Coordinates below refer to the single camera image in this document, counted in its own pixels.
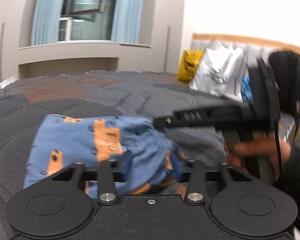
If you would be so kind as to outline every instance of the headboard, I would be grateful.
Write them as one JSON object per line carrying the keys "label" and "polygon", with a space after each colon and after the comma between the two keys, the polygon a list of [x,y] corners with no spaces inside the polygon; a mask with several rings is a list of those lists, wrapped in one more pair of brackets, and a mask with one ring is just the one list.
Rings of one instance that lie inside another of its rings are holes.
{"label": "headboard", "polygon": [[256,62],[256,56],[262,56],[265,61],[268,61],[269,55],[275,50],[291,50],[300,54],[300,47],[287,44],[280,41],[271,41],[261,38],[245,37],[227,34],[197,34],[192,36],[191,49],[204,50],[211,39],[217,39],[224,46],[230,44],[236,47],[241,47],[246,50],[248,55],[248,64]]}

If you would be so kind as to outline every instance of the backpack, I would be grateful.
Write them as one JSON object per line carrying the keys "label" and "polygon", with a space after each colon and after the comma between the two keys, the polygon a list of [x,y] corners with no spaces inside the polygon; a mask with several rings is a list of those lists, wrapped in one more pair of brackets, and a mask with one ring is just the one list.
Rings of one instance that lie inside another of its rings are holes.
{"label": "backpack", "polygon": [[269,63],[278,86],[280,110],[294,117],[297,133],[300,125],[300,55],[277,51],[269,56]]}

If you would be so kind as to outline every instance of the human hand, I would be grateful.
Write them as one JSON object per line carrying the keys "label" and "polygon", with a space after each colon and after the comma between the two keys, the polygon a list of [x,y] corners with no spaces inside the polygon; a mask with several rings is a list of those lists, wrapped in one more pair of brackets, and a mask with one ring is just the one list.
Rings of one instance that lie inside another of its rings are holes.
{"label": "human hand", "polygon": [[[224,145],[224,149],[226,152],[229,152],[227,161],[239,168],[244,169],[241,160],[238,157],[234,156],[234,154],[231,152],[227,144]],[[259,138],[249,142],[236,143],[234,145],[234,149],[236,150],[237,154],[240,156],[250,156],[250,157],[260,156],[260,157],[269,158],[274,168],[275,179],[277,180],[279,178],[280,175],[279,162],[278,162],[278,155],[277,155],[277,146],[274,138],[271,137]],[[290,143],[280,138],[280,150],[281,150],[282,164],[284,165],[290,159],[290,154],[291,154]]]}

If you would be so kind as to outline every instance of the white bag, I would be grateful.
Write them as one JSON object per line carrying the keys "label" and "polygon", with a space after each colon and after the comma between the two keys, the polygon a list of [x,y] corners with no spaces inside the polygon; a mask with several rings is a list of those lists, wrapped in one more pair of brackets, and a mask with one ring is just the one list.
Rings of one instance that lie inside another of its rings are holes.
{"label": "white bag", "polygon": [[248,58],[242,48],[234,49],[212,40],[205,48],[189,88],[215,96],[242,101],[240,89]]}

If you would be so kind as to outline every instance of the yellow bag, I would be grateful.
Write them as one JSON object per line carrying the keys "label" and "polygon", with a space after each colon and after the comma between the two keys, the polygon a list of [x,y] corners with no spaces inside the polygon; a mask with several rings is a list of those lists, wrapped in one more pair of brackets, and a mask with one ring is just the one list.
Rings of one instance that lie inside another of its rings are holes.
{"label": "yellow bag", "polygon": [[184,50],[177,79],[183,82],[190,82],[202,56],[203,50]]}

